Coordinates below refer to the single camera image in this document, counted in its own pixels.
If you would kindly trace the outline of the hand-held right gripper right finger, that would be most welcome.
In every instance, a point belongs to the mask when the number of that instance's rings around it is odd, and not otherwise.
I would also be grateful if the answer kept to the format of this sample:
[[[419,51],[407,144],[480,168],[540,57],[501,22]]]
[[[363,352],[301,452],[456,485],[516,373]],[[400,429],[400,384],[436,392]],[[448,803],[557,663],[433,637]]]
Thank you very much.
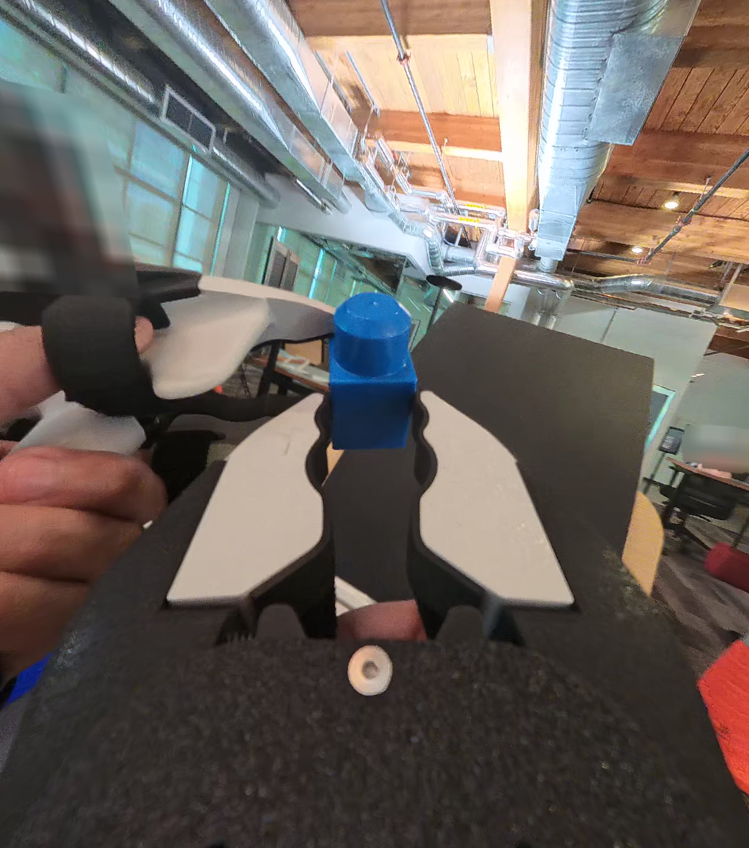
[[[474,610],[482,638],[519,640],[517,610],[563,612],[575,597],[514,454],[433,391],[412,417],[420,487],[407,574],[426,636],[455,609]]]

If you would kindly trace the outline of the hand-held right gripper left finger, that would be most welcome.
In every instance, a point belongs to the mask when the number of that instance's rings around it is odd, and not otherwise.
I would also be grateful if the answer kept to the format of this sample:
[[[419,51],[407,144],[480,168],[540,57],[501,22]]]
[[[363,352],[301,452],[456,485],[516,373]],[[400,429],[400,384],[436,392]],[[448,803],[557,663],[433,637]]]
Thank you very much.
[[[233,448],[168,589],[172,608],[226,608],[255,632],[285,606],[307,637],[336,636],[329,424],[329,397],[310,394]]]

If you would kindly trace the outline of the large silver ventilation duct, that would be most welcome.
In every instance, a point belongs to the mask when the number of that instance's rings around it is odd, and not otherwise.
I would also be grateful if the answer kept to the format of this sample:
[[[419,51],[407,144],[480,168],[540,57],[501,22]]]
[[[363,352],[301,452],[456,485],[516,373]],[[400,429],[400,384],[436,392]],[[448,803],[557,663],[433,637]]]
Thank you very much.
[[[699,5],[550,2],[537,163],[542,270],[564,258],[613,148],[642,131]]]

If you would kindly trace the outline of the red bin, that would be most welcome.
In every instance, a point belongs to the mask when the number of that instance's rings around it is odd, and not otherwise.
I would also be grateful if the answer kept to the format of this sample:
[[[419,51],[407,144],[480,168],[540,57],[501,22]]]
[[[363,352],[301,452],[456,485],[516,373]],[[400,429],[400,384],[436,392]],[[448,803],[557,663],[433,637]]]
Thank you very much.
[[[718,543],[704,557],[708,574],[749,594],[749,554],[728,543]]]

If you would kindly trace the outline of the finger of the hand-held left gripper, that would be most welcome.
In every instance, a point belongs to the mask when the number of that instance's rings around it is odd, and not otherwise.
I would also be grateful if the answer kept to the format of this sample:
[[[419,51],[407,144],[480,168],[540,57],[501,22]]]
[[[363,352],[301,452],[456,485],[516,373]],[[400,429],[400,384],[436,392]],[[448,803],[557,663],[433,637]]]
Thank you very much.
[[[199,290],[210,297],[211,317],[240,344],[305,342],[335,332],[332,307],[292,291],[214,276],[203,276]]]

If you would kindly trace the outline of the thin silver ventilation duct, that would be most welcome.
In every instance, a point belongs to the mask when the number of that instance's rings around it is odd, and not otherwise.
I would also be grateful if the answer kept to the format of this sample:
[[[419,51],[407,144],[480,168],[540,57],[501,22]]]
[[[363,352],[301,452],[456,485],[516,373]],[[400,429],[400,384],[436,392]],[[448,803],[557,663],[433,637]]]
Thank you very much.
[[[286,113],[272,86],[206,2],[113,1],[161,53],[275,159],[322,208],[350,211],[331,159]]]

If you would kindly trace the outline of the black panel with wooden edge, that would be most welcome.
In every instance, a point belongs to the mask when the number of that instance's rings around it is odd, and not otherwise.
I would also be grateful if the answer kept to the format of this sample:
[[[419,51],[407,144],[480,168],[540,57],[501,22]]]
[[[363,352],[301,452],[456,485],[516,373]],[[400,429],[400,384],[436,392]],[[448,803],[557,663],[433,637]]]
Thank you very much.
[[[620,557],[640,480],[654,364],[643,355],[467,305],[412,352],[421,389],[515,455],[576,609]],[[415,443],[346,452],[325,484],[337,573],[377,601],[409,599]]]

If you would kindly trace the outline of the blue single-stud block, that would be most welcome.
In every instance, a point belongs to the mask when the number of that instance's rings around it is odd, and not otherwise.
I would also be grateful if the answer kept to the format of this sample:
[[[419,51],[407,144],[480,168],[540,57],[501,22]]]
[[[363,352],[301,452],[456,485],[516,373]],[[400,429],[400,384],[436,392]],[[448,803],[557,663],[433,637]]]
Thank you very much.
[[[329,341],[334,449],[405,447],[418,387],[411,330],[409,313],[381,292],[354,295],[336,310]]]

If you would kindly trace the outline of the wall air vent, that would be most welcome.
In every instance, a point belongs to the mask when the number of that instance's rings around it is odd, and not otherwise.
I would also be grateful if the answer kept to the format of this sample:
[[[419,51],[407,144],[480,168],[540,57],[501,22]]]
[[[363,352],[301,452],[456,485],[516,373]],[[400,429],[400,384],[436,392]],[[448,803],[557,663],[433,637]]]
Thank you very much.
[[[168,85],[164,89],[160,118],[188,136],[201,151],[212,153],[216,126]]]

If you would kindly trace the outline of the person's left hand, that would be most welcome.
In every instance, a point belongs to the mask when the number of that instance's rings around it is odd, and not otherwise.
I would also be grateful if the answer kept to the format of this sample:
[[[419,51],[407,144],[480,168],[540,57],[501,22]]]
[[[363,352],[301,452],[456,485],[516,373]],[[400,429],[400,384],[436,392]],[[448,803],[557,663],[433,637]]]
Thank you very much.
[[[0,425],[56,392],[41,330],[0,333]],[[0,441],[0,661],[40,659],[91,587],[168,504],[137,457]]]

